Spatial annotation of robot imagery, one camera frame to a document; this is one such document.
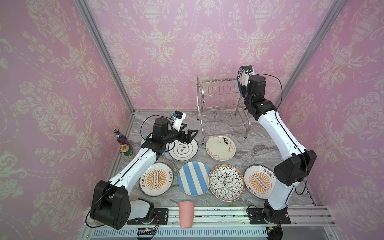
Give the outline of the black white flower pattern plate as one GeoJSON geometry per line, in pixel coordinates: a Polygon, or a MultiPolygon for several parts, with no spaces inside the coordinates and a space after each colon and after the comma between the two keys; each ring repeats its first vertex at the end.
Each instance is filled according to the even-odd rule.
{"type": "Polygon", "coordinates": [[[230,165],[214,167],[209,175],[209,186],[213,195],[224,202],[237,201],[246,190],[242,173],[230,165]]]}

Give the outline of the pink cup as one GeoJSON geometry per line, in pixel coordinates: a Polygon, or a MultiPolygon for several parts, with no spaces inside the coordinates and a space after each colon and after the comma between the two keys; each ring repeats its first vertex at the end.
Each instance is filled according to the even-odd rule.
{"type": "Polygon", "coordinates": [[[190,229],[194,222],[194,202],[179,203],[179,220],[181,229],[190,229]]]}

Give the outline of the blue cream striped plate front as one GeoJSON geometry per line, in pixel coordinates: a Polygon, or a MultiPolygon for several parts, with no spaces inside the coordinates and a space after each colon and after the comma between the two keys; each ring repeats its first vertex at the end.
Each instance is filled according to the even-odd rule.
{"type": "Polygon", "coordinates": [[[178,173],[180,189],[189,196],[200,196],[209,189],[211,170],[202,162],[189,162],[183,165],[178,173]]]}

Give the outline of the cream floral painted plate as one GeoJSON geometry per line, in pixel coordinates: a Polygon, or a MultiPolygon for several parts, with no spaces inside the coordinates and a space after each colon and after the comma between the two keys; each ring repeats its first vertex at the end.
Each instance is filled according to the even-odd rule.
{"type": "Polygon", "coordinates": [[[211,137],[206,142],[206,151],[214,160],[228,161],[236,154],[236,145],[228,136],[211,137]]]}

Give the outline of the green red rimmed white plate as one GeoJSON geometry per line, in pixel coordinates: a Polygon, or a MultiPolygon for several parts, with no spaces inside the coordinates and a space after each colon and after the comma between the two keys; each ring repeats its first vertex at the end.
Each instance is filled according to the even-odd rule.
{"type": "Polygon", "coordinates": [[[241,66],[238,70],[238,74],[237,74],[238,88],[243,98],[245,97],[249,77],[252,75],[254,75],[254,69],[252,65],[241,66]]]}

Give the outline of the orange sunburst plate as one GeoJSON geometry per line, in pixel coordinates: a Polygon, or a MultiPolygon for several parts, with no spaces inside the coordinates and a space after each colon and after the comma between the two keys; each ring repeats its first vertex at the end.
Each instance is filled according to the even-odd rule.
{"type": "Polygon", "coordinates": [[[141,176],[139,186],[145,195],[157,197],[163,195],[171,188],[173,180],[174,174],[169,165],[155,163],[141,176]]]}
{"type": "Polygon", "coordinates": [[[277,178],[273,171],[262,165],[252,165],[244,173],[247,190],[259,199],[266,200],[272,194],[277,178]]]}

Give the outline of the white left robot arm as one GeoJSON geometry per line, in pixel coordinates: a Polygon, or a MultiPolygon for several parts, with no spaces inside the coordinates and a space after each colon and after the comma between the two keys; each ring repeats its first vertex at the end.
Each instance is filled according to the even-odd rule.
{"type": "Polygon", "coordinates": [[[128,221],[151,221],[155,215],[154,203],[138,199],[131,201],[130,193],[148,168],[175,141],[189,144],[198,134],[187,130],[183,121],[186,114],[175,111],[169,118],[157,116],[153,130],[147,135],[137,155],[126,167],[108,181],[99,181],[94,189],[91,208],[86,219],[120,230],[128,221]]]}

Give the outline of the stainless steel dish rack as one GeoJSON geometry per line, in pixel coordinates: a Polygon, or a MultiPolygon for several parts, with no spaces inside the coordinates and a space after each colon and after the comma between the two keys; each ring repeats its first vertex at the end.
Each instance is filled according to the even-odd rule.
{"type": "Polygon", "coordinates": [[[248,138],[251,121],[244,110],[236,78],[197,78],[197,120],[204,145],[211,137],[243,135],[248,138]]]}

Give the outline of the orange sunburst plate left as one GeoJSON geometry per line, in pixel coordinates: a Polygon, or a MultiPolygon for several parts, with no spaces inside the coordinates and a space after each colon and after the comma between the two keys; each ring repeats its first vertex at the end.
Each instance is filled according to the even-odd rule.
{"type": "Polygon", "coordinates": [[[174,174],[169,165],[155,163],[141,176],[139,186],[145,195],[157,197],[163,195],[171,188],[173,180],[174,174]]]}

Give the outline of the green drink can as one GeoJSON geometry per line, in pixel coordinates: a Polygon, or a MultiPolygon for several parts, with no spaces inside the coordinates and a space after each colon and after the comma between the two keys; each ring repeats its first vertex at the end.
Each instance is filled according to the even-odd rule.
{"type": "Polygon", "coordinates": [[[133,155],[133,149],[129,145],[121,145],[119,151],[120,154],[125,157],[131,157],[133,155]]]}

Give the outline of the orange sunburst plate right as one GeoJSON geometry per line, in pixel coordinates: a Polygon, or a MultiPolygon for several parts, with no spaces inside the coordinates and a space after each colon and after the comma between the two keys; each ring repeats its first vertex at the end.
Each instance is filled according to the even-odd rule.
{"type": "Polygon", "coordinates": [[[262,165],[252,165],[244,173],[247,190],[259,199],[266,200],[272,194],[277,178],[273,171],[262,165]]]}

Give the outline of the purple drink bottle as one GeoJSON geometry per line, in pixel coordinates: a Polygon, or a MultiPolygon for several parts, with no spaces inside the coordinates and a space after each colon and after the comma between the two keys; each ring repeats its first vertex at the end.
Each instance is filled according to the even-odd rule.
{"type": "Polygon", "coordinates": [[[116,135],[117,137],[117,141],[118,143],[123,146],[123,145],[128,145],[128,146],[131,146],[130,142],[128,141],[128,138],[123,135],[119,129],[114,129],[114,134],[116,135]]]}

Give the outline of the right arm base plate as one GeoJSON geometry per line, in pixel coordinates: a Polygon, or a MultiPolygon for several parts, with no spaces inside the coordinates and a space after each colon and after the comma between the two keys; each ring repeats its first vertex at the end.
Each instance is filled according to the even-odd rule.
{"type": "Polygon", "coordinates": [[[260,209],[255,208],[254,206],[249,206],[246,209],[246,213],[251,225],[291,224],[291,219],[288,214],[288,207],[279,211],[275,211],[270,207],[264,207],[263,209],[260,209]]]}

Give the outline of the aluminium front rail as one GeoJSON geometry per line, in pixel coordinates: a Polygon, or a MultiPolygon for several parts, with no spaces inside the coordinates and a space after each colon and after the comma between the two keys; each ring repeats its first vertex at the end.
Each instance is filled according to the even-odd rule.
{"type": "Polygon", "coordinates": [[[120,230],[89,223],[79,240],[341,240],[342,235],[326,207],[292,207],[286,215],[290,224],[267,224],[261,208],[196,207],[193,225],[181,228],[179,209],[166,207],[150,224],[138,220],[128,222],[120,230]]]}

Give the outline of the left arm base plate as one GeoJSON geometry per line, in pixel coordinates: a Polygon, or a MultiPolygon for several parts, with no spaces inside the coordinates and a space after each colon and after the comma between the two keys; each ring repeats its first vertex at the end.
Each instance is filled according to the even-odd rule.
{"type": "Polygon", "coordinates": [[[150,211],[149,215],[145,218],[138,218],[127,221],[127,225],[166,225],[168,223],[169,209],[168,208],[155,208],[150,211]]]}

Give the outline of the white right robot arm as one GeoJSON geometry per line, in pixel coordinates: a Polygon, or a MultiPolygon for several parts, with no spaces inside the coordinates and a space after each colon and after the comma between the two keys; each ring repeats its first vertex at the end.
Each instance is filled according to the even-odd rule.
{"type": "Polygon", "coordinates": [[[273,211],[281,211],[295,188],[306,180],[317,158],[313,150],[307,150],[290,132],[277,112],[275,105],[265,98],[266,78],[261,75],[249,76],[245,90],[246,110],[270,135],[282,161],[275,166],[276,185],[267,200],[273,211]]]}

